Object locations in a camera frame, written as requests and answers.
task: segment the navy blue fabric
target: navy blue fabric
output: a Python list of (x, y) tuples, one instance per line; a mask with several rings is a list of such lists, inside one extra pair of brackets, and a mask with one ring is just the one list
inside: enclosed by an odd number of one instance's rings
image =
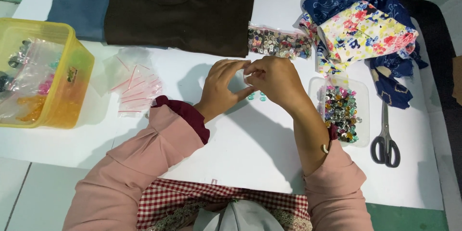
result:
[(47, 21), (67, 23), (77, 39), (104, 41), (104, 16), (109, 0), (53, 0)]
[[(311, 15), (313, 21), (320, 25), (332, 16), (349, 8), (353, 3), (361, 0), (305, 0), (303, 8)], [(378, 10), (395, 18), (396, 21), (415, 29), (412, 24), (411, 16), (401, 5), (399, 0), (364, 0), (371, 3)], [(389, 55), (370, 58), (371, 70), (378, 74), (378, 81), (375, 81), (378, 96), (393, 107), (406, 109), (408, 102), (413, 98), (411, 92), (399, 84), (395, 77), (411, 77), (413, 75), (412, 60), (415, 60), (419, 69), (423, 69), (428, 64), (420, 58), (420, 46), (416, 42), (414, 52), (410, 55), (405, 53), (392, 53)], [(377, 67), (384, 66), (390, 69), (391, 74), (386, 76), (377, 70)]]

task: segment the person's left hand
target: person's left hand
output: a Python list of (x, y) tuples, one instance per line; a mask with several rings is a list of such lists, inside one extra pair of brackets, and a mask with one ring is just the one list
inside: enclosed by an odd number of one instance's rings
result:
[(247, 87), (238, 92), (228, 90), (228, 85), (236, 72), (250, 64), (250, 60), (222, 59), (217, 61), (207, 78), (199, 103), (194, 105), (204, 117), (204, 123), (226, 112), (239, 101), (246, 98), (257, 89)]

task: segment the clear plastic container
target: clear plastic container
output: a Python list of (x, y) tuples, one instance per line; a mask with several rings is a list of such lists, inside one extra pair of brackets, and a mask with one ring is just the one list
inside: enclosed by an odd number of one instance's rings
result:
[[(61, 59), (40, 116), (30, 122), (3, 122), (0, 127), (36, 128), (48, 126), (70, 129), (75, 126), (80, 114), (85, 93), (93, 69), (94, 57), (75, 38), (75, 31), (64, 23), (31, 21), (12, 18), (0, 18), (0, 71), (13, 74), (8, 62), (23, 40), (43, 39), (64, 45)], [(8, 98), (6, 91), (0, 93), (0, 99)]]
[(309, 90), (308, 96), (313, 101), (313, 104), (316, 106), (322, 120), (324, 120), (324, 111), (326, 105), (326, 88), (327, 86), (339, 86), (344, 89), (351, 89), (356, 91), (356, 104), (358, 111), (356, 116), (362, 118), (361, 123), (356, 123), (356, 133), (359, 137), (358, 141), (350, 144), (346, 142), (341, 142), (343, 147), (351, 145), (359, 148), (364, 148), (369, 145), (369, 91), (367, 86), (364, 83), (339, 77), (335, 75), (330, 75), (327, 78), (314, 77), (309, 81)]

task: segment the brown trousers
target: brown trousers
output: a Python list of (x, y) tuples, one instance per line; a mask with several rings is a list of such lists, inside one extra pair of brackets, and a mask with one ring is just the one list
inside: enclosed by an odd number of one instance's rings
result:
[(109, 0), (111, 45), (157, 45), (224, 57), (248, 54), (254, 0)]

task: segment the pink sleeve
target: pink sleeve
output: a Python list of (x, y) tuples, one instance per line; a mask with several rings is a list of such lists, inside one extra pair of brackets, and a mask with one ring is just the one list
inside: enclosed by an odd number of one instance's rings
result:
[(152, 108), (148, 127), (108, 151), (77, 183), (63, 230), (135, 231), (142, 192), (203, 146), (188, 122), (167, 105)]
[(366, 175), (343, 151), (340, 142), (332, 141), (324, 163), (305, 177), (313, 230), (372, 231), (371, 216), (360, 189), (365, 180)]

